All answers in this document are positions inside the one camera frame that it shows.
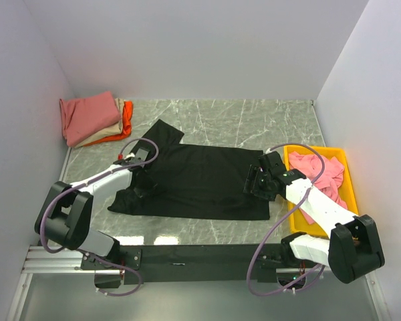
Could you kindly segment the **black t-shirt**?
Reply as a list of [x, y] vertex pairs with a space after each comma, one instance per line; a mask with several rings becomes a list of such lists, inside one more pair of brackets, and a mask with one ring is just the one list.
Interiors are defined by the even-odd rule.
[[190, 219], [264, 221], [269, 203], [243, 192], [260, 150], [183, 144], [184, 134], [156, 123], [132, 149], [148, 150], [156, 159], [133, 171], [132, 182], [116, 193], [114, 213]]

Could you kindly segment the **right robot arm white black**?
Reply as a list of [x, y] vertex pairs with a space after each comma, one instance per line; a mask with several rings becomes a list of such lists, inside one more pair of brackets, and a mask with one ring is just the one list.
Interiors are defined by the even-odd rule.
[[291, 153], [284, 163], [278, 152], [259, 157], [245, 181], [244, 193], [272, 201], [281, 196], [293, 204], [325, 233], [295, 232], [281, 240], [279, 251], [268, 255], [258, 249], [255, 259], [271, 259], [294, 267], [310, 261], [329, 267], [334, 276], [348, 284], [385, 264], [375, 221], [356, 215], [338, 195], [344, 166], [336, 158]]

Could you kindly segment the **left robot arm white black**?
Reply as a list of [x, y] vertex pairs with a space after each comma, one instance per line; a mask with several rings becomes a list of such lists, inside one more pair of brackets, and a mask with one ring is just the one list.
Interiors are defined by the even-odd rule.
[[158, 157], [153, 150], [139, 148], [134, 156], [119, 158], [102, 172], [79, 182], [54, 183], [35, 222], [44, 250], [50, 254], [65, 249], [80, 251], [96, 260], [106, 269], [118, 265], [122, 256], [120, 242], [91, 228], [94, 201], [109, 197], [135, 181], [135, 173]]

